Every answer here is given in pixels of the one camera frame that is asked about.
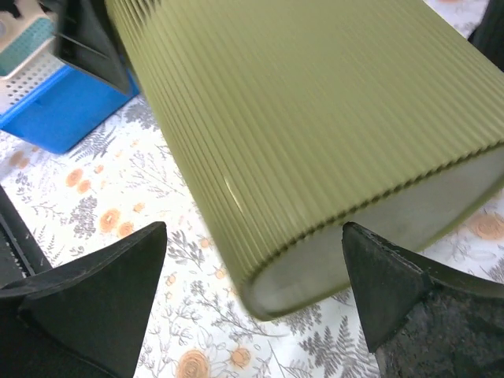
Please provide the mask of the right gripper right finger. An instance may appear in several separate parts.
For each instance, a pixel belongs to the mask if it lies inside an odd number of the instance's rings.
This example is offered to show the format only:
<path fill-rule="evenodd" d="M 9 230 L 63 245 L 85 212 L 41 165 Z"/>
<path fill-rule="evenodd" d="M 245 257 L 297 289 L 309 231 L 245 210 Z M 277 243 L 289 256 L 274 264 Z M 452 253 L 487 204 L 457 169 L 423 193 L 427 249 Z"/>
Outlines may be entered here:
<path fill-rule="evenodd" d="M 503 285 L 401 248 L 356 223 L 343 254 L 382 377 L 501 377 Z"/>

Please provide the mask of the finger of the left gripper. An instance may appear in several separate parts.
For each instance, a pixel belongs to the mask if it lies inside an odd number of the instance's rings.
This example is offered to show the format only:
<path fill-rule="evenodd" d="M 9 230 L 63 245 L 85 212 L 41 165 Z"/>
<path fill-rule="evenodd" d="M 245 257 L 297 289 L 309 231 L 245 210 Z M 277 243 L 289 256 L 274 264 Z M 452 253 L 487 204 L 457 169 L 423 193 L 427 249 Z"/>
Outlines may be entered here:
<path fill-rule="evenodd" d="M 126 94 L 131 90 L 120 44 L 103 1 L 54 1 L 54 55 Z"/>

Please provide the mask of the green mesh basket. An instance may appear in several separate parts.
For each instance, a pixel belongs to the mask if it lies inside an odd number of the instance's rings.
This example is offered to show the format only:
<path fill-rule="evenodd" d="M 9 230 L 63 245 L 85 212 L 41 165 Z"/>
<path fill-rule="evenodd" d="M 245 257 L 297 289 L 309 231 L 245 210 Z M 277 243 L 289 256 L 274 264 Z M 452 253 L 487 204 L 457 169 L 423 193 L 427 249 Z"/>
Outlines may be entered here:
<path fill-rule="evenodd" d="M 349 284 L 353 221 L 420 251 L 503 185 L 503 74 L 422 1 L 108 1 L 243 306 Z"/>

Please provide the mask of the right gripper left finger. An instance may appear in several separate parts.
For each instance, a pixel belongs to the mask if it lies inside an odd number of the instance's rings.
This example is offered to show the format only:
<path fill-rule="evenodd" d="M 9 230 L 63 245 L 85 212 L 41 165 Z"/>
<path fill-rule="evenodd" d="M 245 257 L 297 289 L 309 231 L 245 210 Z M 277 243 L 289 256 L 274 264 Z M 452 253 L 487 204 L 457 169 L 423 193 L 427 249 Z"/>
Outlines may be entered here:
<path fill-rule="evenodd" d="M 157 221 L 1 289 L 3 377 L 132 377 L 167 245 Z"/>

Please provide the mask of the white plastic basin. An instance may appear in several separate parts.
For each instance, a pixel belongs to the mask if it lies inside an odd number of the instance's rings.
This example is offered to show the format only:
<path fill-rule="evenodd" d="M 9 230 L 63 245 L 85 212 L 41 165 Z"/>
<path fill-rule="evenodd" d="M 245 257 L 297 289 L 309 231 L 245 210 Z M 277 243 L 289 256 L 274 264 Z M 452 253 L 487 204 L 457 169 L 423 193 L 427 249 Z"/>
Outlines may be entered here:
<path fill-rule="evenodd" d="M 16 14 L 1 12 L 1 50 L 40 17 L 49 18 L 54 27 L 56 25 L 56 15 L 51 11 L 44 11 L 36 1 L 15 1 L 14 5 Z M 52 54 L 53 40 L 54 30 L 51 41 L 43 50 L 13 75 L 1 78 L 1 114 L 7 113 L 62 67 L 62 63 Z"/>

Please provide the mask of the large black plastic bin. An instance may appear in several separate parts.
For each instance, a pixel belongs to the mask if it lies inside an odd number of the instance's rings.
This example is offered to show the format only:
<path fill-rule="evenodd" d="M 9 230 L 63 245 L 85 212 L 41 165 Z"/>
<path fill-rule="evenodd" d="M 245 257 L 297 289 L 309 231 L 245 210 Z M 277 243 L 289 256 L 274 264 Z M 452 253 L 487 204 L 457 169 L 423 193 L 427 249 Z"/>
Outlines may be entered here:
<path fill-rule="evenodd" d="M 504 64 L 504 1 L 490 0 L 481 22 L 468 41 L 488 60 L 503 71 Z"/>

